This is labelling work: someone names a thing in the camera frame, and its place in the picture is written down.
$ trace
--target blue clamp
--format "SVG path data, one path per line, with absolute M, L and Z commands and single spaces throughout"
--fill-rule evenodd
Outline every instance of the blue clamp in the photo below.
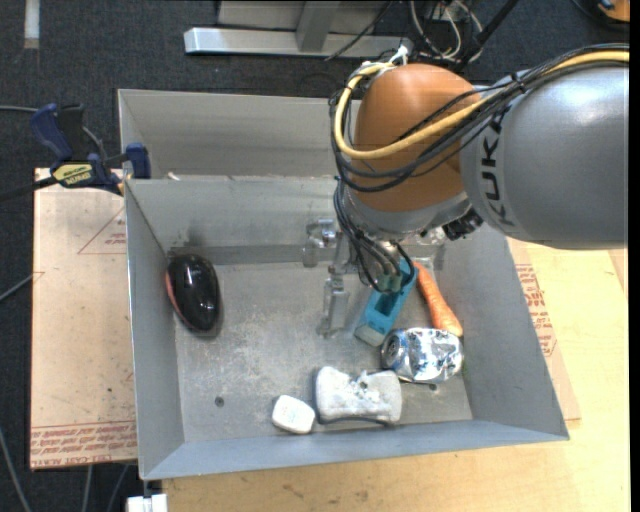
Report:
M 51 166 L 51 176 L 63 187 L 81 188 L 94 187 L 120 195 L 122 193 L 121 178 L 111 172 L 115 164 L 129 161 L 133 167 L 135 178 L 148 179 L 151 177 L 151 164 L 146 148 L 140 143 L 129 144 L 122 155 L 105 161 L 96 153 L 89 153 L 86 157 L 81 137 L 81 116 L 83 106 L 74 107 L 65 118 L 68 131 L 74 137 L 70 141 L 65 132 L 60 129 L 59 114 L 55 103 L 50 103 L 39 109 L 29 122 L 34 136 L 44 146 L 56 155 L 56 161 Z

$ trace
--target yellow cable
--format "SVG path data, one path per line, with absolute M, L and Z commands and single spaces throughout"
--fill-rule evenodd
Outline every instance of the yellow cable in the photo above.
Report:
M 546 71 L 545 74 L 551 73 L 553 71 L 557 71 L 559 69 L 563 69 L 569 66 L 576 66 L 579 64 L 587 63 L 587 62 L 612 61 L 612 60 L 616 60 L 620 62 L 629 62 L 629 52 L 622 51 L 622 50 L 611 50 L 611 51 L 602 51 L 597 53 L 587 53 L 585 55 L 579 55 L 577 57 L 568 59 L 562 62 L 561 64 L 558 64 L 557 66 Z M 385 156 L 389 156 L 399 151 L 402 151 L 403 149 L 406 149 L 409 146 L 412 146 L 413 144 L 421 142 L 424 139 L 431 137 L 440 131 L 445 131 L 452 128 L 453 126 L 458 124 L 460 121 L 462 121 L 462 119 L 472 114 L 478 107 L 482 106 L 484 103 L 486 103 L 488 100 L 490 100 L 494 96 L 497 96 L 498 94 L 500 94 L 500 91 L 498 91 L 485 98 L 482 98 L 481 100 L 473 103 L 472 105 L 469 105 L 468 107 L 465 107 L 459 110 L 458 112 L 451 114 L 436 123 L 425 126 L 424 128 L 417 131 L 416 133 L 411 134 L 405 137 L 404 139 L 396 141 L 392 144 L 389 144 L 388 146 L 384 146 L 378 149 L 373 149 L 370 151 L 359 151 L 359 150 L 353 149 L 347 145 L 347 143 L 344 140 L 344 137 L 342 136 L 342 117 L 347 105 L 347 101 L 351 96 L 351 91 L 356 85 L 358 85 L 360 80 L 362 80 L 363 78 L 362 75 L 372 75 L 381 71 L 384 68 L 389 68 L 389 67 L 396 67 L 396 66 L 387 62 L 387 63 L 380 63 L 379 65 L 374 64 L 370 67 L 364 68 L 358 73 L 358 75 L 354 76 L 351 80 L 349 80 L 347 87 L 341 94 L 340 99 L 338 101 L 338 106 L 336 108 L 336 115 L 334 120 L 334 136 L 336 140 L 336 145 L 338 146 L 338 149 L 340 151 L 342 151 L 344 154 L 350 156 L 353 159 L 375 160 L 376 158 L 383 158 Z

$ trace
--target white foam block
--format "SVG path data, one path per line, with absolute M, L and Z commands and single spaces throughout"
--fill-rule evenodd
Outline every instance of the white foam block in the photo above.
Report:
M 292 396 L 282 395 L 276 401 L 271 415 L 271 421 L 294 434 L 308 434 L 316 419 L 315 411 L 302 400 Z
M 345 418 L 397 423 L 402 414 L 402 390 L 395 372 L 389 370 L 352 378 L 325 366 L 316 378 L 316 406 L 323 421 Z

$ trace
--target computer mouse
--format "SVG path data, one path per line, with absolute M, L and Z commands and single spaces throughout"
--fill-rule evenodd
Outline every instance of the computer mouse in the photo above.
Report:
M 196 254 L 171 258 L 165 283 L 171 304 L 189 329 L 209 333 L 219 327 L 220 285 L 209 260 Z

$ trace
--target blue object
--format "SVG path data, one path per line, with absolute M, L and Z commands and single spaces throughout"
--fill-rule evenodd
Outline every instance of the blue object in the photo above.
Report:
M 138 142 L 129 144 L 125 153 L 117 157 L 103 161 L 96 153 L 89 153 L 85 160 L 82 144 L 79 142 L 81 137 L 78 135 L 82 135 L 83 109 L 83 106 L 77 107 L 73 116 L 68 109 L 61 113 L 61 115 L 68 114 L 65 117 L 65 126 L 69 133 L 75 135 L 72 141 L 60 128 L 58 108 L 55 103 L 45 105 L 31 116 L 29 124 L 34 136 L 38 142 L 51 149 L 57 157 L 56 162 L 50 168 L 52 177 L 66 188 L 94 187 L 118 195 L 121 193 L 118 184 L 122 180 L 111 172 L 113 165 L 130 161 L 134 177 L 150 178 L 151 164 L 147 150 Z M 75 142 L 75 145 L 78 146 L 75 154 L 71 142 Z
M 133 166 L 134 178 L 151 178 L 151 164 L 149 163 L 147 148 L 139 142 L 133 142 L 127 146 L 125 154 Z
M 29 125 L 38 142 L 51 149 L 58 158 L 56 163 L 60 164 L 71 159 L 73 149 L 58 126 L 57 110 L 55 103 L 45 105 L 31 116 Z
M 403 275 L 403 281 L 410 276 L 411 268 L 407 261 L 400 262 L 400 271 Z M 360 325 L 356 328 L 354 335 L 374 347 L 380 346 L 393 328 L 409 292 L 415 286 L 416 276 L 417 272 L 413 272 L 411 280 L 398 292 L 380 293 L 374 290 L 360 317 Z

